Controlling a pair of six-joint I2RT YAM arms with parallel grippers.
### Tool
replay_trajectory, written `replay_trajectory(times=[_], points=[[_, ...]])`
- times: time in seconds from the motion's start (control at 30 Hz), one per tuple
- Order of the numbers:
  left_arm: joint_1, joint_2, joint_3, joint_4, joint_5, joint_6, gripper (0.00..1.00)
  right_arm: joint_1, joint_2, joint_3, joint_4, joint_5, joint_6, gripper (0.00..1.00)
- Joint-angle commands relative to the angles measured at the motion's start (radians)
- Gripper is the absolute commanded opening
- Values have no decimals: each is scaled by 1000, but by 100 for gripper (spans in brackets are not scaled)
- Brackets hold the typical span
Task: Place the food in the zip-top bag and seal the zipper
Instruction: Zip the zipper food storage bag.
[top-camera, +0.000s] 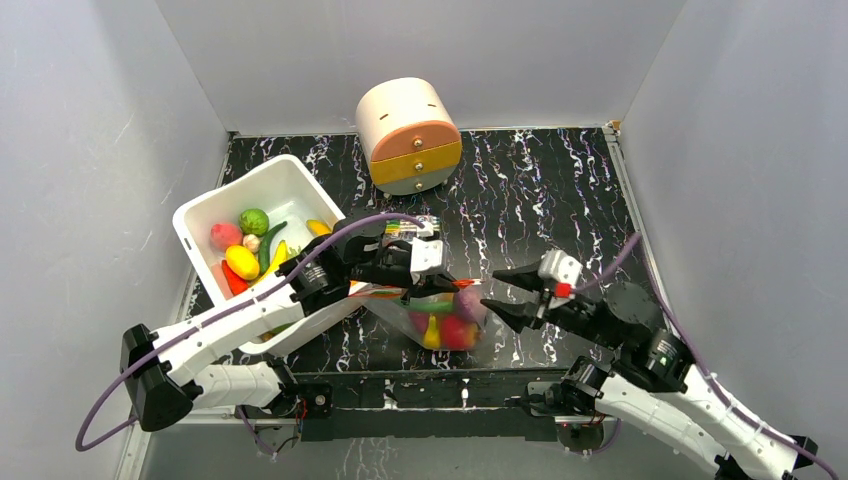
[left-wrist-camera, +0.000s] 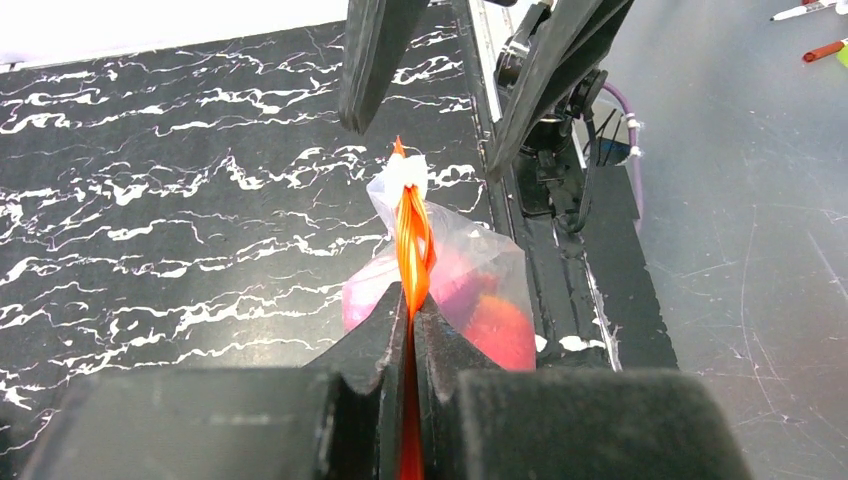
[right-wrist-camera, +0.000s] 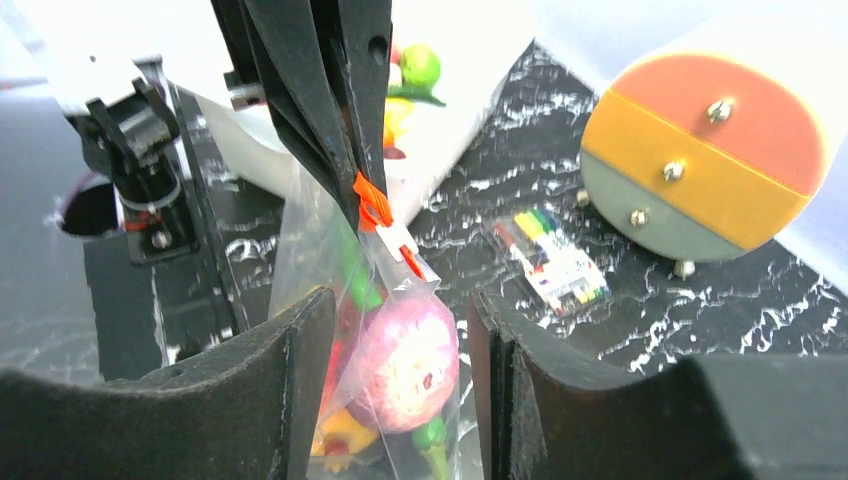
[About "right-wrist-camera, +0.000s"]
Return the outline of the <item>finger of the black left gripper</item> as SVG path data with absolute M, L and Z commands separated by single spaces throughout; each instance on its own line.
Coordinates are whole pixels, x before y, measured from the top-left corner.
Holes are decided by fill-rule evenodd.
M 324 20 L 331 45 L 331 71 L 341 80 L 349 134 L 359 170 L 386 191 L 383 157 L 384 103 L 389 75 L 392 3 L 387 0 L 328 0 Z

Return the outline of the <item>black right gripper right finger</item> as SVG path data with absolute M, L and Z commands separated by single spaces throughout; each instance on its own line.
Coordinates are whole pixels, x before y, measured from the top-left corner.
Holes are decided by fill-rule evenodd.
M 488 479 L 843 479 L 847 358 L 685 357 L 631 374 L 474 292 L 469 350 Z

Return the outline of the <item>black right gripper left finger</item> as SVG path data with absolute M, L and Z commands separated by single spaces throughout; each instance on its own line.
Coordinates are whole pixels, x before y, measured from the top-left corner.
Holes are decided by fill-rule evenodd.
M 1 374 L 5 479 L 303 479 L 335 326 L 319 287 L 277 317 L 134 381 Z

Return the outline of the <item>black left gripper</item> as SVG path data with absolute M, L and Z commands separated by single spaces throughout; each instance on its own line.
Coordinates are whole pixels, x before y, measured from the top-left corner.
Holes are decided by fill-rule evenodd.
M 223 0 L 212 6 L 233 61 L 228 84 L 264 95 L 279 139 L 355 227 L 355 162 L 311 3 Z M 115 187 L 129 257 L 140 265 L 186 255 L 198 241 L 183 172 L 169 155 L 180 128 L 166 103 L 162 60 L 135 65 L 140 73 L 126 98 L 91 100 L 87 114 L 64 116 L 81 138 L 85 163 Z

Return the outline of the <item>yellow banana toy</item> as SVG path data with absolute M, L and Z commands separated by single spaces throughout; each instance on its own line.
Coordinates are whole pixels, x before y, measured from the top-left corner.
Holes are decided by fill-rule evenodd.
M 355 456 L 370 447 L 378 433 L 360 424 L 343 408 L 320 423 L 313 436 L 311 459 L 333 473 L 346 470 Z

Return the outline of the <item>red fruit toy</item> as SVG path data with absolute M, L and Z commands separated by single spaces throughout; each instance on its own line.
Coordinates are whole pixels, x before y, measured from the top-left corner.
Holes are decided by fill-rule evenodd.
M 345 346 L 342 340 L 333 341 L 323 385 L 318 416 L 319 422 L 323 422 L 326 418 L 335 415 L 344 407 L 344 398 L 341 394 L 337 393 L 344 348 Z

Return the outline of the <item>clear orange-zip bag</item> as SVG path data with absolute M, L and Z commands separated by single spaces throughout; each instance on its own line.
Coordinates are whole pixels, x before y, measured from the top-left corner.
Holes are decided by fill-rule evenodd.
M 298 164 L 285 202 L 269 309 L 315 290 L 334 297 L 324 331 L 303 349 L 322 386 L 309 479 L 454 479 L 458 333 L 437 297 L 438 276 L 376 191 L 360 183 L 365 217 L 352 227 Z

